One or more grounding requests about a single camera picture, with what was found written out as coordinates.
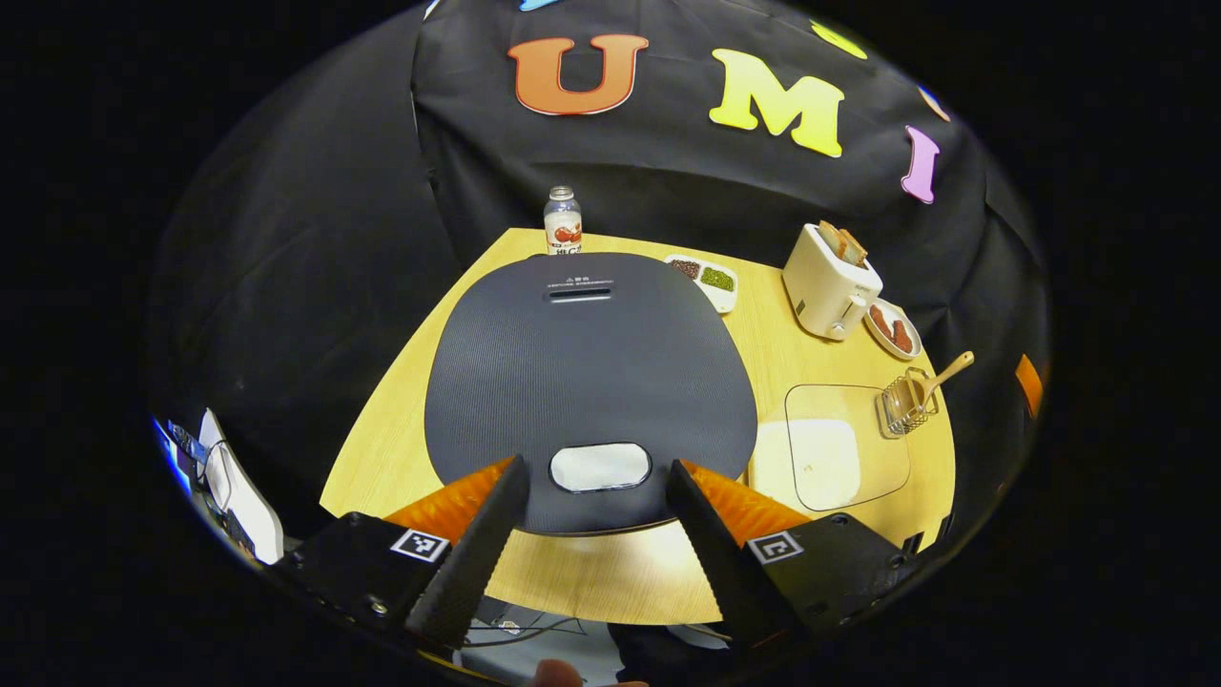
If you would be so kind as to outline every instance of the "bottle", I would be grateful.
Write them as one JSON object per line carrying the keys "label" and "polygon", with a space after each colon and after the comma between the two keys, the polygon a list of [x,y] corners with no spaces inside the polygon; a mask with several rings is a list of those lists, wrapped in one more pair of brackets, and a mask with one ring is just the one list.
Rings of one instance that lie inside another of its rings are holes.
{"label": "bottle", "polygon": [[551,200],[542,210],[542,226],[547,234],[548,255],[569,255],[581,251],[581,206],[570,185],[554,185]]}

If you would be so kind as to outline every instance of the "orange tag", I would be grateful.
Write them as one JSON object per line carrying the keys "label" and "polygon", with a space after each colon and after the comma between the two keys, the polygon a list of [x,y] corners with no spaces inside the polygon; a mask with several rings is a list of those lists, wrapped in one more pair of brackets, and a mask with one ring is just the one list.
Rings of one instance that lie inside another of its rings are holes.
{"label": "orange tag", "polygon": [[1022,392],[1026,393],[1026,408],[1031,411],[1031,417],[1039,417],[1039,404],[1043,403],[1043,381],[1039,379],[1038,371],[1034,370],[1034,365],[1031,359],[1022,354],[1022,360],[1017,362],[1017,370],[1013,371],[1017,376],[1017,383],[1022,386]]}

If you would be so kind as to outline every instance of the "white toaster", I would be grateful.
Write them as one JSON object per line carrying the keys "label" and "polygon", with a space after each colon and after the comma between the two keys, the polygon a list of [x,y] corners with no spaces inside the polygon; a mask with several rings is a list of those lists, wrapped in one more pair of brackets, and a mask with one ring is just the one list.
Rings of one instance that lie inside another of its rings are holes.
{"label": "white toaster", "polygon": [[858,267],[836,257],[812,223],[801,227],[783,275],[802,328],[835,340],[847,338],[882,293],[882,277],[869,260]]}

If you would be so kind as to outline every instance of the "wire basket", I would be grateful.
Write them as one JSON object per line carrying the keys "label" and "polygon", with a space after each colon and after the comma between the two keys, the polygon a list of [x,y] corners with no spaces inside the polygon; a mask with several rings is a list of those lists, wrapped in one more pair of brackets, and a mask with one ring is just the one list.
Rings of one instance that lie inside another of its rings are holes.
{"label": "wire basket", "polygon": [[907,369],[902,377],[878,394],[878,422],[883,437],[897,439],[924,425],[929,416],[940,411],[937,394],[929,394],[923,404],[917,403],[921,395],[916,384],[917,378],[928,379],[929,376],[919,369]]}

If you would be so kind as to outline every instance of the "table surface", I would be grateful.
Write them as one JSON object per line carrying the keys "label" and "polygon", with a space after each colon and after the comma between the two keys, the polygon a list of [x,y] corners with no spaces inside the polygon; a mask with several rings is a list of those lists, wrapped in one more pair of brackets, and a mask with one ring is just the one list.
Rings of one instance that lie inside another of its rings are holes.
{"label": "table surface", "polygon": [[[801,384],[884,388],[908,367],[933,372],[927,354],[900,361],[862,322],[845,340],[807,333],[789,304],[780,270],[705,250],[585,233],[585,251],[664,259],[681,253],[737,272],[734,309],[722,315],[746,366],[758,411],[755,453],[740,481],[812,520],[846,513],[895,545],[923,533],[937,541],[954,500],[955,456],[943,411],[907,436],[910,475],[895,492],[852,506],[811,511],[797,499],[785,423],[785,398]],[[321,505],[385,517],[442,483],[429,461],[424,401],[437,342],[449,312],[471,283],[491,270],[546,251],[542,229],[509,228],[470,266],[407,342],[353,425],[322,491]],[[636,532],[552,537],[514,531],[486,594],[546,613],[603,622],[680,625],[719,621],[720,611],[676,521]]]}

